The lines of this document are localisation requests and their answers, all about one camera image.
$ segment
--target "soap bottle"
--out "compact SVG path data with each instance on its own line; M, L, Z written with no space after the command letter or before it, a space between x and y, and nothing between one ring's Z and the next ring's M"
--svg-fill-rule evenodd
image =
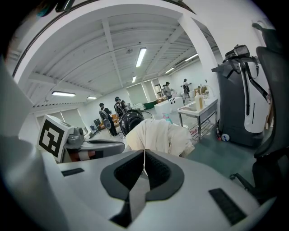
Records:
M199 95L199 93L196 93L195 96L195 102L196 102L196 109L197 111L200 111L204 108L204 101L201 95Z

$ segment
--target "black helmet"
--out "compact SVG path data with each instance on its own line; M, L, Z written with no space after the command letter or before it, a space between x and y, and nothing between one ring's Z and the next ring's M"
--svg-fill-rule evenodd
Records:
M133 130L141 121L145 120L141 112L137 110L129 110L122 117L119 122L121 131L126 136Z

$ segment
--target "ceiling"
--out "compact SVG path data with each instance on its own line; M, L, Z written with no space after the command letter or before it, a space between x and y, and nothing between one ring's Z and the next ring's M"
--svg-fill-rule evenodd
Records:
M212 49L216 43L196 22ZM126 14L98 21L78 22L65 37L55 39L43 54L23 89L35 107L82 103L87 96L105 96L136 82L164 74L196 53L177 20L154 14ZM147 52L140 67L140 48ZM54 97L52 90L75 97Z

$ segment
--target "black mesh chair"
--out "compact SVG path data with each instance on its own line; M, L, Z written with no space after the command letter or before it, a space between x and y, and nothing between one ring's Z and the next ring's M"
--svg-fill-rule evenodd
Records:
M274 127L271 136L257 149L252 172L255 187L238 173L237 177L245 188L263 203L276 196L284 185L289 169L289 62L283 53L276 31L253 27L262 31L267 47L257 47L256 52L266 75L273 103Z

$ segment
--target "person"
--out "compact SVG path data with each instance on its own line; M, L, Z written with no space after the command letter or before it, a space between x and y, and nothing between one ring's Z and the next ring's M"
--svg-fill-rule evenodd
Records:
M184 83L183 83L184 93L185 93L186 95L188 95L188 97L190 98L190 94L189 94L189 92L190 92L189 85L191 85L191 83L188 83L187 81L188 81L187 79L184 79Z
M171 91L173 91L173 89L170 89L168 86L169 86L169 82L166 82L166 85L164 86L164 90L165 90L165 93L166 93L166 96L168 97L168 99L172 98L172 94L171 94Z
M163 85L163 88L162 88L162 93L163 93L163 96L165 96L165 95L166 95L166 91L164 90L164 86L165 86L165 85Z
M110 124L112 126L110 128L110 130L109 130L110 134L112 136L116 136L117 135L117 130L116 130L116 128L114 126L114 123L112 121L112 118L110 116L112 114L112 112L109 109L105 108L103 103L100 103L99 106L100 106L99 114L100 114L101 119L102 120L105 120L105 119L109 120L109 122L110 122Z
M121 100L119 97L115 98L115 105L114 105L114 110L116 111L119 119L121 119L121 117L125 114L125 112L127 111L126 108L126 103L124 100Z

